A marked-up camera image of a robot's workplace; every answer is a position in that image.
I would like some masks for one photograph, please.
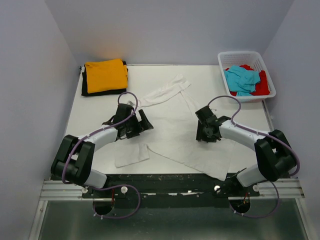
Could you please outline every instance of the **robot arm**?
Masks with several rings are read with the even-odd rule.
[[[99,129],[104,129],[110,125],[121,122],[129,117],[133,110],[134,108],[131,105],[120,103],[115,115],[110,120],[104,122]],[[67,165],[65,174],[66,180],[79,186],[86,185],[102,188],[106,183],[107,176],[91,168],[94,152],[109,143],[120,140],[123,136],[130,139],[139,136],[140,133],[145,130],[153,129],[154,127],[148,121],[144,111],[141,109],[138,112],[141,121],[138,121],[136,114],[134,114],[127,121],[116,127],[105,129],[93,135],[88,134],[88,138],[81,142],[76,148],[74,155]],[[63,138],[51,165],[52,175],[57,177],[62,176],[69,154],[79,139],[82,139],[84,136],[86,135],[67,135]]]
[[[227,116],[217,118],[208,106],[201,108],[195,114],[198,117],[196,140],[215,143],[221,138],[227,138],[255,151],[257,164],[236,175],[242,187],[264,180],[274,182],[297,165],[292,153],[283,145],[269,137],[258,135],[259,132],[273,136],[290,146],[281,131],[266,132],[243,126],[240,128]]]

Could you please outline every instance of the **screw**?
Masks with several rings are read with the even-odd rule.
[[[126,186],[121,187],[121,193],[126,194],[128,192],[128,188]]]
[[[255,192],[259,192],[259,190],[260,190],[260,188],[259,188],[258,185],[253,185],[252,189],[253,189],[253,191],[255,191]]]
[[[88,189],[87,188],[81,188],[81,192],[83,193],[83,194],[86,194],[87,192],[88,192]]]
[[[221,192],[221,187],[219,185],[215,185],[213,190],[216,192],[216,193],[220,193]]]

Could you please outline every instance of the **laundry basket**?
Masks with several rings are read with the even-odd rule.
[[[244,64],[249,65],[254,71],[257,71],[257,72],[260,72],[262,70],[265,71],[270,94],[260,95],[260,96],[235,96],[236,99],[238,99],[241,103],[252,103],[252,102],[260,102],[266,98],[273,98],[276,95],[275,86],[271,80],[271,77],[269,75],[269,72],[267,70],[265,63],[258,52],[256,51],[225,51],[225,52],[220,52],[218,54],[218,60],[219,60],[220,70],[221,70],[226,94],[228,96],[232,96],[232,95],[228,88],[224,70],[226,68],[230,68],[233,65],[240,66]],[[236,101],[232,99],[230,99],[230,102],[236,103]]]

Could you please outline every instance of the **purple cable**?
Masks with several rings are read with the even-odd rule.
[[[296,160],[296,169],[295,169],[295,171],[294,171],[293,173],[290,174],[290,176],[296,175],[296,174],[299,172],[299,170],[300,170],[300,160],[299,160],[297,154],[294,152],[294,150],[293,150],[290,146],[288,146],[287,144],[285,144],[283,141],[275,138],[274,136],[271,136],[271,135],[269,135],[269,134],[266,134],[266,133],[263,133],[263,132],[259,132],[259,131],[256,132],[256,131],[248,128],[248,127],[239,125],[239,124],[237,124],[237,123],[234,121],[234,117],[235,117],[235,116],[240,112],[240,110],[241,110],[241,102],[240,102],[238,99],[236,99],[236,98],[233,97],[233,96],[221,95],[221,96],[217,96],[217,97],[215,97],[214,99],[212,99],[212,100],[208,103],[208,106],[209,106],[214,100],[219,99],[219,98],[230,98],[230,99],[236,100],[236,102],[239,104],[239,108],[237,109],[237,111],[235,111],[235,113],[234,113],[234,114],[232,115],[232,117],[231,117],[231,123],[232,123],[234,126],[237,126],[238,128],[241,128],[241,129],[243,129],[243,130],[249,131],[249,132],[254,133],[254,134],[258,134],[258,135],[261,135],[261,136],[265,136],[265,137],[267,137],[267,138],[271,138],[272,140],[274,140],[274,141],[280,143],[281,145],[283,145],[284,147],[286,147],[286,148],[292,153],[292,155],[294,156],[294,158],[295,158],[295,160]],[[268,213],[268,214],[266,214],[266,215],[262,215],[262,216],[252,216],[252,215],[245,215],[245,214],[241,214],[241,213],[239,213],[239,212],[236,212],[236,211],[232,208],[232,206],[230,205],[231,209],[232,209],[236,214],[238,214],[238,215],[240,215],[240,216],[243,216],[243,217],[251,218],[251,219],[262,219],[262,218],[269,217],[270,215],[272,215],[273,213],[275,213],[275,212],[277,211],[277,209],[278,209],[278,207],[279,207],[279,205],[280,205],[280,196],[279,196],[278,189],[277,189],[276,185],[275,185],[273,182],[270,182],[270,183],[273,185],[273,187],[274,187],[274,189],[275,189],[275,191],[276,191],[276,196],[277,196],[276,206],[274,207],[274,209],[273,209],[270,213]]]
[[[139,193],[138,189],[136,189],[134,186],[123,184],[123,185],[116,185],[116,186],[111,186],[111,187],[106,187],[106,188],[96,188],[96,187],[92,187],[92,188],[94,190],[98,190],[98,191],[108,191],[108,190],[116,189],[116,188],[119,188],[119,187],[129,187],[129,188],[132,188],[132,189],[134,189],[136,191],[136,194],[138,195],[138,204],[137,204],[136,208],[134,209],[134,211],[129,213],[128,215],[125,215],[125,216],[99,215],[96,212],[96,206],[93,204],[93,211],[94,211],[95,215],[98,215],[99,217],[102,217],[104,219],[126,219],[126,218],[132,216],[133,214],[135,214],[138,211],[138,209],[140,207],[140,204],[141,204],[141,197],[140,197],[140,193]]]
[[[261,216],[247,215],[247,214],[242,214],[240,212],[237,212],[236,210],[234,210],[234,208],[230,204],[230,208],[232,209],[232,211],[237,215],[240,215],[242,217],[246,217],[246,218],[249,218],[249,219],[264,219],[264,218],[269,217],[270,215],[274,214],[278,210],[278,207],[280,206],[280,196],[279,196],[279,192],[278,192],[278,189],[277,189],[276,185],[273,182],[270,182],[270,183],[273,185],[273,187],[275,189],[276,198],[277,198],[276,206],[274,207],[274,209],[271,212],[269,212],[269,213],[267,213],[265,215],[261,215]]]

